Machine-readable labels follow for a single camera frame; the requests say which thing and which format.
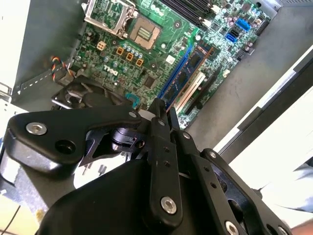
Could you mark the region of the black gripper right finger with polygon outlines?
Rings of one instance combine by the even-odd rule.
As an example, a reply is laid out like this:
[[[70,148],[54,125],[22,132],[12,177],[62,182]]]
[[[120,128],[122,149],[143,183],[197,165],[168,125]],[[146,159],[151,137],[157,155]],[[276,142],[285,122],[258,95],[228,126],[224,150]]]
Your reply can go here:
[[[171,129],[183,154],[184,168],[205,198],[205,216],[215,235],[290,235],[290,229],[269,209],[260,195],[210,148],[200,152],[192,137],[180,130],[176,110],[169,110]]]

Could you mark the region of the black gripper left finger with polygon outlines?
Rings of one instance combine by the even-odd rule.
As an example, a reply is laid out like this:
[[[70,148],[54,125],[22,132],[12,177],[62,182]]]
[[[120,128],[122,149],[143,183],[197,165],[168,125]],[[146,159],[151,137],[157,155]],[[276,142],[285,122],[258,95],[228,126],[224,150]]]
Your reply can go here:
[[[131,154],[127,162],[146,159],[151,135],[167,138],[172,132],[160,99],[143,114],[130,105],[23,113],[8,122],[0,171],[17,164],[14,188],[45,217],[59,199],[83,187],[74,186],[78,167],[124,151]]]

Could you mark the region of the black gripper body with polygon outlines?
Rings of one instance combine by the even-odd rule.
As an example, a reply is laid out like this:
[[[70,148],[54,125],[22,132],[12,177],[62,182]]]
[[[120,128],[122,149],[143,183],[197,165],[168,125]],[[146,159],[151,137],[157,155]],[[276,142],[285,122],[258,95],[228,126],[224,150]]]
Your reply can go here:
[[[146,159],[129,161],[63,196],[40,235],[214,235],[174,132],[151,135]]]

